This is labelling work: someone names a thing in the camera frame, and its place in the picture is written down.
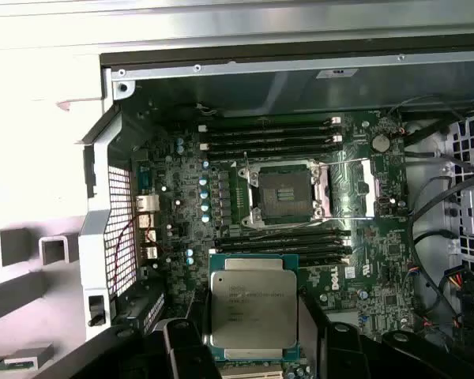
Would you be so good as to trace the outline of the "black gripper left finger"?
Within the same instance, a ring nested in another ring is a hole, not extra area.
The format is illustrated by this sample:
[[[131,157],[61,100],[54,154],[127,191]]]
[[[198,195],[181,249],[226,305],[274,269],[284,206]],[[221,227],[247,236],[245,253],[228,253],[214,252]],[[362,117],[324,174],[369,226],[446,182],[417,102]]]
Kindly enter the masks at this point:
[[[143,336],[117,332],[118,343],[81,365],[70,378],[217,378],[209,348],[192,321],[178,318]]]

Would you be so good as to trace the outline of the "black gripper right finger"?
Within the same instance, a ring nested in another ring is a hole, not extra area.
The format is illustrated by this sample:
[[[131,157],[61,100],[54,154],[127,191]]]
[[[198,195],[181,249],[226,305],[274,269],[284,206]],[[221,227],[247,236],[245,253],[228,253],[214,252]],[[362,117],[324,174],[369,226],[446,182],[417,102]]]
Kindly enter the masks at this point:
[[[299,345],[315,378],[474,378],[474,366],[414,333],[374,341],[332,322],[309,294],[299,296]]]

